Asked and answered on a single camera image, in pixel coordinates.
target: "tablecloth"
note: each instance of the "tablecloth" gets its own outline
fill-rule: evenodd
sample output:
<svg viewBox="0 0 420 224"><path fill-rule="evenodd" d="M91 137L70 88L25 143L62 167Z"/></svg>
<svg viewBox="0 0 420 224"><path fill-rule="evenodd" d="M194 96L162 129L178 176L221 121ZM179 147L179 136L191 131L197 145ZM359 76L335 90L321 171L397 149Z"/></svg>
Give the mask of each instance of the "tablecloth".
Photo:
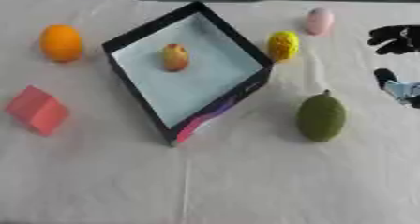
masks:
<svg viewBox="0 0 420 224"><path fill-rule="evenodd" d="M177 148L165 146L107 64L100 44L183 3L0 0L0 104L26 85L71 111L49 138L0 114L0 221L31 223L417 224L420 112L397 104L373 70L420 79L420 56L376 55L368 31L420 23L419 4L266 1L209 4L263 48L294 30L301 50L270 83ZM315 7L336 14L324 37L302 31ZM38 35L74 25L83 59L46 60ZM295 112L330 89L346 106L342 133L308 142Z"/></svg>

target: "orange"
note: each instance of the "orange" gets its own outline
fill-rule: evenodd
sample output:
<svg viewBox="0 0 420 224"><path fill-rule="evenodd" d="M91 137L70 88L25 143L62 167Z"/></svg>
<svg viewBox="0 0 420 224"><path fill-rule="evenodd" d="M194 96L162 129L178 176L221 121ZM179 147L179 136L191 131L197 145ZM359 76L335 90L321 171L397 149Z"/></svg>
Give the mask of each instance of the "orange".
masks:
<svg viewBox="0 0 420 224"><path fill-rule="evenodd" d="M51 25L39 38L40 49L55 62L70 62L82 55L82 37L69 25Z"/></svg>

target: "yellow ball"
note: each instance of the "yellow ball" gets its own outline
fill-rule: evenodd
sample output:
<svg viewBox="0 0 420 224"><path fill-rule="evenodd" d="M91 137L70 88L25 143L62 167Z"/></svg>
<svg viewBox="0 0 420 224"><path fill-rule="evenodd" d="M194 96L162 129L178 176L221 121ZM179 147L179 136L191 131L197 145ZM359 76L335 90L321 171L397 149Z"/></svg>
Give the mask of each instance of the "yellow ball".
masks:
<svg viewBox="0 0 420 224"><path fill-rule="evenodd" d="M291 59L298 50L299 37L294 32L276 32L268 40L268 54L274 62Z"/></svg>

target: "pink block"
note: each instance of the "pink block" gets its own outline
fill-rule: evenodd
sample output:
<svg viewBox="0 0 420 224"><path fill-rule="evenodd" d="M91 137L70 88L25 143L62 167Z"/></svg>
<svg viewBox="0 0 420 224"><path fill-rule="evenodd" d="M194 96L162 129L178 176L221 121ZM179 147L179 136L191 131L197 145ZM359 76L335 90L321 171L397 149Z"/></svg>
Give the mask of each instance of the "pink block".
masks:
<svg viewBox="0 0 420 224"><path fill-rule="evenodd" d="M13 98L6 112L43 136L52 134L68 117L68 109L64 105L32 85Z"/></svg>

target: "green spiky ball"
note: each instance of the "green spiky ball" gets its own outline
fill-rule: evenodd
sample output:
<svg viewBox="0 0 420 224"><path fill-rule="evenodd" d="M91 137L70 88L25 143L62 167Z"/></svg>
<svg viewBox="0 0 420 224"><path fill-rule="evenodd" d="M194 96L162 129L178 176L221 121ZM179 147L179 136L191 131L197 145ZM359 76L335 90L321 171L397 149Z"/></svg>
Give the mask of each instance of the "green spiky ball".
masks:
<svg viewBox="0 0 420 224"><path fill-rule="evenodd" d="M337 136L346 121L346 110L330 91L306 100L297 114L300 132L315 142L327 142Z"/></svg>

